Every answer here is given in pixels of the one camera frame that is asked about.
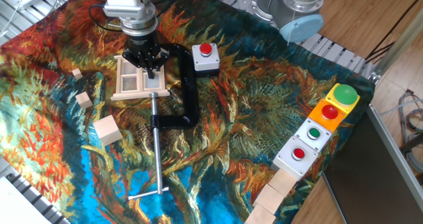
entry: large green button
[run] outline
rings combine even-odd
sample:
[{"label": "large green button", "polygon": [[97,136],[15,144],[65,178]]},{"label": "large green button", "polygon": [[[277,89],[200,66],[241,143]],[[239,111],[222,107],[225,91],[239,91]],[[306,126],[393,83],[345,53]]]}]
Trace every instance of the large green button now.
[{"label": "large green button", "polygon": [[335,88],[333,95],[342,104],[351,105],[357,100],[357,92],[350,85],[339,85]]}]

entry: small wooden cube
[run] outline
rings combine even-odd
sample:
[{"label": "small wooden cube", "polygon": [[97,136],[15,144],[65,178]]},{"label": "small wooden cube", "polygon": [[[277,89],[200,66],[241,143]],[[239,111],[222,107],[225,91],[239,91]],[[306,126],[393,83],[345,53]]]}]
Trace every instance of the small wooden cube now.
[{"label": "small wooden cube", "polygon": [[93,125],[103,145],[111,144],[123,138],[112,115],[94,122]]},{"label": "small wooden cube", "polygon": [[93,105],[90,98],[88,97],[87,92],[83,92],[75,96],[77,98],[77,101],[82,109],[86,109]]},{"label": "small wooden cube", "polygon": [[266,208],[260,204],[257,204],[244,224],[273,224],[275,219],[276,217],[273,216],[273,214],[271,214],[268,210],[266,210]]},{"label": "small wooden cube", "polygon": [[296,178],[283,169],[279,169],[268,184],[285,197],[296,182]]},{"label": "small wooden cube", "polygon": [[73,76],[74,76],[74,78],[75,78],[76,80],[78,80],[78,79],[82,78],[82,73],[81,73],[81,71],[80,71],[79,69],[74,69],[74,70],[72,71],[72,74],[73,74]]},{"label": "small wooden cube", "polygon": [[252,206],[256,207],[258,204],[260,204],[271,214],[275,214],[284,198],[285,196],[280,194],[269,184],[266,184]]}]

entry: patterned fabric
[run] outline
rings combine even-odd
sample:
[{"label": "patterned fabric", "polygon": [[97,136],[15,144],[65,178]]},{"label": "patterned fabric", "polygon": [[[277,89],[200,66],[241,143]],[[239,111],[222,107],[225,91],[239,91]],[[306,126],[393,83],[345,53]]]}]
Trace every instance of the patterned fabric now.
[{"label": "patterned fabric", "polygon": [[[214,42],[220,75],[197,79],[201,117],[191,130],[162,131],[163,196],[155,189],[149,99],[111,101],[116,54],[126,36],[95,26],[87,9],[105,0],[71,0],[1,47],[0,154],[72,223],[242,223],[274,172],[269,166],[335,83],[362,97],[305,178],[276,213],[290,223],[322,171],[345,144],[374,85],[286,42],[278,31],[218,0],[161,3],[162,43]],[[102,23],[101,9],[93,10]],[[76,81],[71,71],[79,68]],[[181,113],[175,61],[160,114]],[[82,110],[86,91],[94,106]],[[123,139],[103,147],[93,122],[112,114]]]}]

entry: red button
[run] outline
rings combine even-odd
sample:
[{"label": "red button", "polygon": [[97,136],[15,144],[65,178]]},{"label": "red button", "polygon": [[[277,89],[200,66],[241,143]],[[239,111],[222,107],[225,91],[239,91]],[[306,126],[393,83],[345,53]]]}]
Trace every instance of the red button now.
[{"label": "red button", "polygon": [[304,156],[305,156],[305,153],[302,149],[297,148],[297,149],[293,150],[292,157],[295,160],[297,160],[297,161],[302,160],[304,158]]},{"label": "red button", "polygon": [[210,54],[212,53],[212,45],[210,45],[209,43],[204,43],[201,44],[200,46],[200,52],[202,56],[210,56]]},{"label": "red button", "polygon": [[332,105],[326,105],[322,108],[322,115],[329,120],[335,119],[338,116],[338,109]]}]

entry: floor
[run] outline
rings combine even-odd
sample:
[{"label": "floor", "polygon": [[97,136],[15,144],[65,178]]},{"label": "floor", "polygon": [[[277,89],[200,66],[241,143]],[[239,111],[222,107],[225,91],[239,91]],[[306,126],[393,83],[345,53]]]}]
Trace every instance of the floor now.
[{"label": "floor", "polygon": [[[366,57],[413,1],[325,0],[321,10],[325,26],[320,33],[355,54]],[[423,0],[417,2],[381,47],[394,42],[420,9],[423,9]],[[407,89],[423,98],[423,54],[421,51],[423,51],[423,33],[377,84],[372,103],[379,113],[395,107],[398,104],[398,99]],[[408,113],[414,109],[416,106],[412,104],[406,106],[404,112]],[[403,142],[398,112],[386,114],[382,119],[397,145],[401,146]],[[419,127],[423,127],[423,119],[415,122]],[[413,151],[423,161],[423,145],[414,148]],[[344,223],[322,178],[305,200],[293,223]]]}]

